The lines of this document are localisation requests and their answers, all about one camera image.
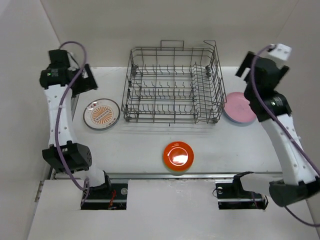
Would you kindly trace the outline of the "white plate floral pattern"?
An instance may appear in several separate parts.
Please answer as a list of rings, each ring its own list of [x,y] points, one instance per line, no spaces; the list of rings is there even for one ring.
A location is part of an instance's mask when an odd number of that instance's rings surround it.
[[[86,106],[82,118],[90,129],[104,131],[116,125],[120,116],[120,107],[114,100],[99,98]]]

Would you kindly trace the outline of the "pink plate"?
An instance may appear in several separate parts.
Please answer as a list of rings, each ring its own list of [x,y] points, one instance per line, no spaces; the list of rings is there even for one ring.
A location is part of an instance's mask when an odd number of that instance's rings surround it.
[[[250,121],[257,118],[250,107],[250,102],[243,92],[231,92],[226,96],[224,112],[237,121]]]

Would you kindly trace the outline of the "blue plate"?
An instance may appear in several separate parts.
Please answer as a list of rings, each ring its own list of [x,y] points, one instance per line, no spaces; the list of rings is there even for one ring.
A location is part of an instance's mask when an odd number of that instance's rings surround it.
[[[224,112],[224,115],[229,121],[231,121],[231,122],[233,122],[235,124],[238,124],[238,125],[243,125],[243,126],[251,125],[256,120],[256,118],[253,118],[250,121],[238,121],[238,120],[233,119],[232,117],[230,117],[226,112]]]

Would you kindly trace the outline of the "grey wire dish rack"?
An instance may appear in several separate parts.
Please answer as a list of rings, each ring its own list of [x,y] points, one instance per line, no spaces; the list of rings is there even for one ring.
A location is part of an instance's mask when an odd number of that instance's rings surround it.
[[[216,124],[226,102],[214,40],[162,40],[130,50],[121,103],[126,122]]]

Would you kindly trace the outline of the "orange plate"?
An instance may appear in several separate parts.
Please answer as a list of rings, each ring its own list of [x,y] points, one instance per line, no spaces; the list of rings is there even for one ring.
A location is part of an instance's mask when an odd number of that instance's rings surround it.
[[[189,169],[195,158],[193,149],[183,141],[169,143],[163,151],[163,163],[171,169]]]

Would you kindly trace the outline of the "green plate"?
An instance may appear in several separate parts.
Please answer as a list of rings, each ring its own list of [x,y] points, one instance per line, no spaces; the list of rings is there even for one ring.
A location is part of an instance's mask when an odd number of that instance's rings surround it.
[[[180,169],[180,168],[179,169],[171,169],[167,166],[165,167],[165,169],[173,175],[183,175],[183,174],[187,174],[189,171],[189,168],[188,169]]]

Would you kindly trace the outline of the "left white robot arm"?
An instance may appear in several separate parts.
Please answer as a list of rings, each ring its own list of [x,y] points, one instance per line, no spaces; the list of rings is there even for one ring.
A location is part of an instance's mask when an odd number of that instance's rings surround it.
[[[93,165],[89,147],[78,142],[73,128],[72,100],[98,88],[90,65],[72,70],[73,57],[64,49],[50,50],[48,55],[50,64],[39,79],[50,124],[48,147],[42,150],[42,157],[57,173],[68,175],[84,194],[95,192],[107,198],[112,192],[109,177]]]

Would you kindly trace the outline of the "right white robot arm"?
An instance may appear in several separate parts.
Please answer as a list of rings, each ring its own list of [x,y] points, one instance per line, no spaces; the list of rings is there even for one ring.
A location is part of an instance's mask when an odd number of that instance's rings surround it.
[[[251,192],[269,196],[279,207],[286,207],[320,192],[320,172],[302,149],[286,97],[275,90],[289,71],[286,65],[278,67],[278,62],[284,58],[272,60],[249,51],[235,75],[241,77],[249,69],[244,97],[271,140],[282,178],[272,180],[252,171],[242,172],[234,176],[231,190],[240,198]]]

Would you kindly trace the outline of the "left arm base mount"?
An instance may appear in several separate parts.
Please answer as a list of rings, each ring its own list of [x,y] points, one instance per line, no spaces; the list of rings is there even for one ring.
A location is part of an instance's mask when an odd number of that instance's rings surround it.
[[[89,189],[82,198],[81,210],[126,210],[128,197],[127,179],[112,179],[105,175],[105,183]]]

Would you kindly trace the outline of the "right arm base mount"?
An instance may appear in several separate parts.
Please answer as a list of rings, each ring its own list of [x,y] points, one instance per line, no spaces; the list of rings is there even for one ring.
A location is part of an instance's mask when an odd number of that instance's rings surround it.
[[[265,210],[269,204],[268,198],[259,193],[238,193],[230,179],[217,180],[212,195],[219,210]]]

